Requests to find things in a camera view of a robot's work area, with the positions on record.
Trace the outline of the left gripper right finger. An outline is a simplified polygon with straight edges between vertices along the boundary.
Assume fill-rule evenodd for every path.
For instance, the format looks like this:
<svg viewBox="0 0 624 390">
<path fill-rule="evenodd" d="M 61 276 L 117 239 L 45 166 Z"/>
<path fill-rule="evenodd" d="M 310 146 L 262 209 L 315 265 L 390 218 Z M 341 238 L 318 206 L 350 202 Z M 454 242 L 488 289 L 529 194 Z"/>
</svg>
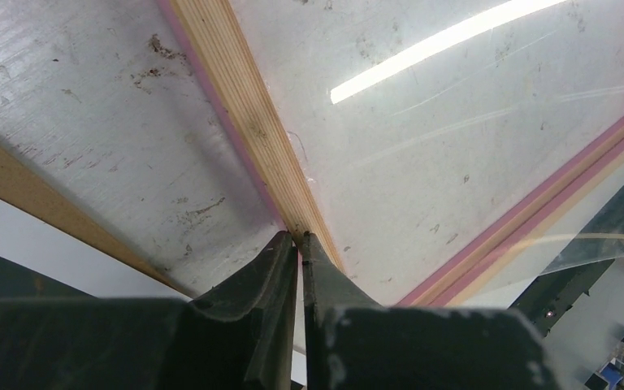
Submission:
<svg viewBox="0 0 624 390">
<path fill-rule="evenodd" d="M 516 310 L 387 307 L 301 238 L 310 389 L 557 389 L 541 335 Z"/>
</svg>

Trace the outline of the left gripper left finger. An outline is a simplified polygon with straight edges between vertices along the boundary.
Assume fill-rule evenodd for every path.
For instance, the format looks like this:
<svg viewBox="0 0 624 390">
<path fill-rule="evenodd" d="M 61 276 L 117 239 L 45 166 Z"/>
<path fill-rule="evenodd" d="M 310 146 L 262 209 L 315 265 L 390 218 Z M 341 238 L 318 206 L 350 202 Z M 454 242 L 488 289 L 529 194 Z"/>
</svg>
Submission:
<svg viewBox="0 0 624 390">
<path fill-rule="evenodd" d="M 192 301 L 2 299 L 0 389 L 287 389 L 296 285 L 278 232 Z"/>
</svg>

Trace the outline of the pink wooden picture frame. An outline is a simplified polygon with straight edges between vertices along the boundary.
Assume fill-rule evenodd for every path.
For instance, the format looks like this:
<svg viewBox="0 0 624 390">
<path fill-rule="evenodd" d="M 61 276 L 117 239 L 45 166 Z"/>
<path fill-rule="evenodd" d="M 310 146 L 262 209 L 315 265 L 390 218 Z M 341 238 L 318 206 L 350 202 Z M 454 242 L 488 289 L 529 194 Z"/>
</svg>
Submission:
<svg viewBox="0 0 624 390">
<path fill-rule="evenodd" d="M 162 1 L 221 124 L 297 244 L 313 232 L 337 269 L 343 264 L 236 15 L 227 1 Z M 624 163 L 624 117 L 573 157 L 432 276 L 403 305 L 455 306 L 476 294 L 540 238 L 581 196 Z"/>
</svg>

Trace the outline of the clear acrylic sheet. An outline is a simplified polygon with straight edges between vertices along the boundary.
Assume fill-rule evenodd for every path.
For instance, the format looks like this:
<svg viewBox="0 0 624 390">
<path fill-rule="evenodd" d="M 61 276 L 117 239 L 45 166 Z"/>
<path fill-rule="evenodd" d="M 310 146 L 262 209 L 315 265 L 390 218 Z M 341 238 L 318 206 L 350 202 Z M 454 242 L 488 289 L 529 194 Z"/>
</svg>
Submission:
<svg viewBox="0 0 624 390">
<path fill-rule="evenodd" d="M 235 1 L 351 280 L 395 304 L 624 117 L 624 1 Z"/>
</svg>

